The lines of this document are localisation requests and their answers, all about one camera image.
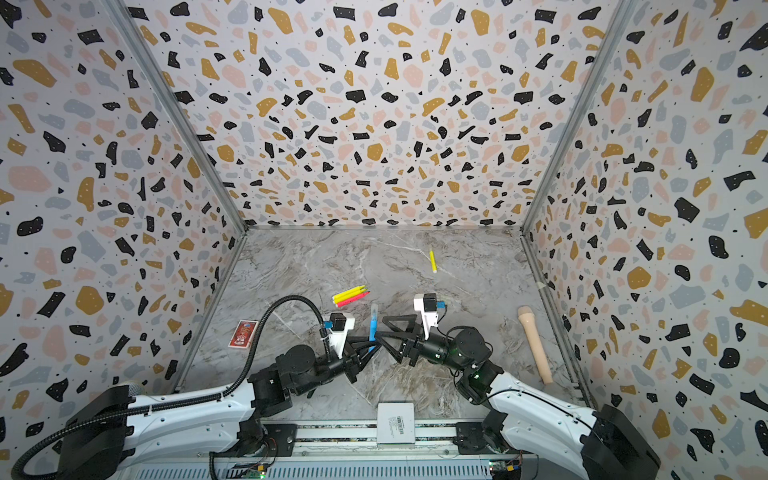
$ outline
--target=wooden rolling pin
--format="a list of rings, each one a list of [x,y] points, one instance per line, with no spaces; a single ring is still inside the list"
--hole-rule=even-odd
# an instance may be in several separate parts
[[[545,385],[552,383],[552,371],[549,369],[547,354],[544,353],[544,347],[541,345],[541,338],[538,336],[536,328],[536,316],[533,314],[530,306],[521,306],[518,309],[518,318],[523,324],[525,335],[528,337],[528,343],[531,345],[533,358],[536,360],[538,374],[541,375],[541,381]]]

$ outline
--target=blue marker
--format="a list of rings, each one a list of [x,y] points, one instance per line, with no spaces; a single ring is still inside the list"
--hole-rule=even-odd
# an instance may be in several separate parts
[[[368,337],[368,340],[373,342],[376,340],[376,324],[378,323],[379,319],[379,306],[375,303],[371,303],[371,334]],[[373,350],[373,347],[369,348],[368,351],[370,352]]]

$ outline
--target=yellow marker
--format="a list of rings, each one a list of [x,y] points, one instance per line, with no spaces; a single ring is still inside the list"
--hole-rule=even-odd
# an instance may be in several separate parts
[[[334,303],[340,302],[341,300],[343,300],[341,297],[352,298],[353,296],[359,295],[360,293],[364,292],[365,290],[366,290],[366,286],[365,285],[360,285],[360,286],[356,286],[355,288],[351,288],[349,290],[346,290],[344,292],[337,293],[336,295],[333,296],[333,302]]]

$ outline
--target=barcode label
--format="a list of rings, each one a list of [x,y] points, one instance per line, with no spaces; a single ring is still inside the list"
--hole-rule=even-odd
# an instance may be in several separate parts
[[[389,419],[389,431],[392,433],[392,436],[395,436],[396,432],[397,434],[405,435],[406,424],[403,422],[401,416],[391,417]]]

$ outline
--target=white box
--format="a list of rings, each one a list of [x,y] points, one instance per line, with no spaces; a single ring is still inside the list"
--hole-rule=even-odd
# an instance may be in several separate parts
[[[412,403],[380,403],[376,443],[416,443]]]

